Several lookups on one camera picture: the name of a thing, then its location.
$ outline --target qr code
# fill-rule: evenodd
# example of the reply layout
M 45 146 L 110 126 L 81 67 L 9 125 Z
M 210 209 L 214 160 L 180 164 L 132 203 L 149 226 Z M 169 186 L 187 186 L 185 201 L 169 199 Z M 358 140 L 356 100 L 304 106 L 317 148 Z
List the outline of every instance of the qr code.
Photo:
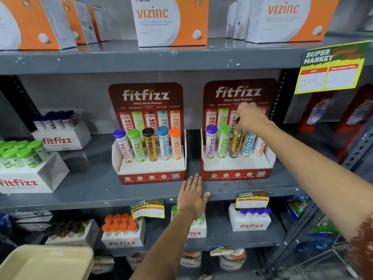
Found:
M 258 172 L 257 177 L 264 177 L 265 174 L 266 174 L 265 171 L 263 171 L 263 172 Z

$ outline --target beige tray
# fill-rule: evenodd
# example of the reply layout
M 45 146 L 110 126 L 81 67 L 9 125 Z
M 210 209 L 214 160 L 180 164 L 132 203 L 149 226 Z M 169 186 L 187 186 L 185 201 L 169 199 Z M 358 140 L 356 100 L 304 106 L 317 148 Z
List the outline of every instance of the beige tray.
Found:
M 23 245 L 0 265 L 0 279 L 87 280 L 92 267 L 91 248 Z

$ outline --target hand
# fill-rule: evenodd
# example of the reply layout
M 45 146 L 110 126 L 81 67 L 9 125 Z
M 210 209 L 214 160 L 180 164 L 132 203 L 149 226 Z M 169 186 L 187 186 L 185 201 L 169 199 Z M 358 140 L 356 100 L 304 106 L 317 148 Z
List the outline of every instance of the hand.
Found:
M 254 102 L 242 102 L 237 108 L 235 119 L 238 117 L 240 117 L 240 121 L 235 128 L 237 132 L 244 130 L 257 134 L 257 130 L 261 126 L 273 124 Z
M 177 212 L 187 212 L 191 214 L 192 220 L 198 219 L 205 210 L 210 195 L 210 192 L 202 195 L 202 177 L 198 177 L 198 174 L 194 177 L 190 176 L 188 182 L 184 181 L 181 185 Z

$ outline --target black cap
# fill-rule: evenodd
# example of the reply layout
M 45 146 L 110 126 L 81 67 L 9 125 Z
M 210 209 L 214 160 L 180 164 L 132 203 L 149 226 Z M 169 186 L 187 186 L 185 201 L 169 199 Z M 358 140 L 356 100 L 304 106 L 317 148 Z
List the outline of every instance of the black cap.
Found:
M 145 137 L 154 136 L 154 130 L 152 128 L 145 128 L 142 130 L 142 135 Z

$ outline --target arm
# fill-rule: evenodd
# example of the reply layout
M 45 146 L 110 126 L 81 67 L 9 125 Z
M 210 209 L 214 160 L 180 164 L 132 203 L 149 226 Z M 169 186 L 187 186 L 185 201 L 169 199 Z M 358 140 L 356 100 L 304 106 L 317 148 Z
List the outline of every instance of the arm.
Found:
M 373 212 L 372 185 L 279 129 L 255 103 L 241 103 L 236 116 L 238 130 L 262 138 L 345 239 L 351 240 Z
M 148 252 L 130 280 L 174 280 L 193 220 L 206 208 L 211 193 L 202 196 L 202 177 L 196 174 L 181 185 L 178 209 L 169 226 Z

